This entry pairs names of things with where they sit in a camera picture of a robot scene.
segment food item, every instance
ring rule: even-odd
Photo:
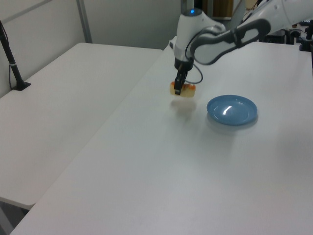
[[[171,94],[175,94],[175,90],[174,90],[174,82],[171,83],[170,85],[170,93]],[[191,84],[184,84],[181,88],[181,92],[180,92],[180,96],[182,97],[194,97],[196,92],[196,86],[195,85],[191,85]]]

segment floor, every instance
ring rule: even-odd
[[[28,210],[0,202],[0,235],[9,235]]]

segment blue plate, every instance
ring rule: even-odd
[[[247,124],[258,115],[256,105],[238,95],[218,96],[210,100],[206,108],[215,121],[232,126]]]

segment table surface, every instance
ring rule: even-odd
[[[193,99],[169,95],[173,64],[167,47],[12,235],[312,234],[311,54],[252,43],[200,66]],[[223,94],[257,122],[211,120]]]
[[[77,44],[0,99],[0,200],[32,207],[160,56]]]

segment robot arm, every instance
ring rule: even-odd
[[[211,65],[228,52],[311,18],[312,9],[313,0],[264,0],[244,23],[227,32],[224,25],[201,10],[188,10],[180,16],[177,40],[173,45],[178,70],[175,94],[180,94],[194,60]]]

